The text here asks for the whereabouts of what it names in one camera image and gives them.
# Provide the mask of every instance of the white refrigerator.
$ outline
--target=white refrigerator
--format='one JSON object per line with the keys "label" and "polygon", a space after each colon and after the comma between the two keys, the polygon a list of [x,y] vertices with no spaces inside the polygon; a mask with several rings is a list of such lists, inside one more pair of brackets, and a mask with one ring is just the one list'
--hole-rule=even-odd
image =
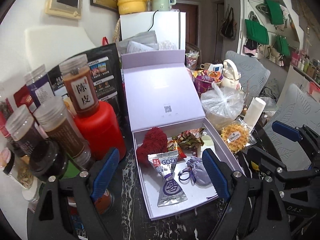
{"label": "white refrigerator", "polygon": [[122,39],[138,33],[154,30],[157,41],[171,41],[177,49],[186,49],[186,13],[157,11],[126,14],[120,16]]}

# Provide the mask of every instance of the green bag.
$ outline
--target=green bag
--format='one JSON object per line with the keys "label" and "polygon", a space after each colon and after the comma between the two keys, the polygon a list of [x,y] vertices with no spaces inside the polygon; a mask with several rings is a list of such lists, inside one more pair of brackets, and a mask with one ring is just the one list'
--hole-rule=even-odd
{"label": "green bag", "polygon": [[270,18],[271,24],[273,25],[284,24],[283,12],[280,8],[280,4],[272,0],[265,0],[265,2],[269,7],[269,18]]}
{"label": "green bag", "polygon": [[290,56],[287,40],[282,36],[277,36],[274,48],[284,56]]}
{"label": "green bag", "polygon": [[257,18],[255,18],[255,21],[253,21],[253,17],[254,13],[251,12],[249,20],[245,20],[245,25],[247,27],[247,37],[262,45],[269,44],[269,35],[267,29],[259,23]]}

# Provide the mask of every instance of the power cord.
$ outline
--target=power cord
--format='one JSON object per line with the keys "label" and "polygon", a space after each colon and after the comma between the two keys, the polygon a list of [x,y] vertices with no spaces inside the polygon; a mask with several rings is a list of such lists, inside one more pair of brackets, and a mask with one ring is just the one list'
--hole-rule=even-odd
{"label": "power cord", "polygon": [[155,13],[153,14],[153,16],[152,16],[152,25],[151,25],[151,27],[150,27],[150,29],[149,29],[148,31],[150,31],[151,28],[153,27],[154,20],[155,20],[155,14],[156,14],[156,12],[158,12],[158,11],[159,11],[159,10],[156,10]]}

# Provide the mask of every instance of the brown jar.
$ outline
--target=brown jar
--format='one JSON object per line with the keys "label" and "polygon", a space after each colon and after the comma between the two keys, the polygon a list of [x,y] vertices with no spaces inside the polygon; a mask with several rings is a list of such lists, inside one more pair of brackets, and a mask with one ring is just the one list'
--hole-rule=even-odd
{"label": "brown jar", "polygon": [[99,109],[98,98],[91,79],[86,54],[82,54],[60,65],[64,85],[79,117],[88,117]]}

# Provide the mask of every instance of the black package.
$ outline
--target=black package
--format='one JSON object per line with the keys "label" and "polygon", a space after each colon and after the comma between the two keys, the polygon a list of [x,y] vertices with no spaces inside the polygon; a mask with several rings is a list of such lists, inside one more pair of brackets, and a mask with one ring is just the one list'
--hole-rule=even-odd
{"label": "black package", "polygon": [[[119,124],[125,122],[128,115],[127,105],[122,86],[120,62],[116,45],[109,44],[90,49],[80,54],[86,54],[90,67],[91,78],[99,100],[106,101],[113,107]],[[52,90],[56,96],[67,94],[63,84],[59,66],[48,72]]]}

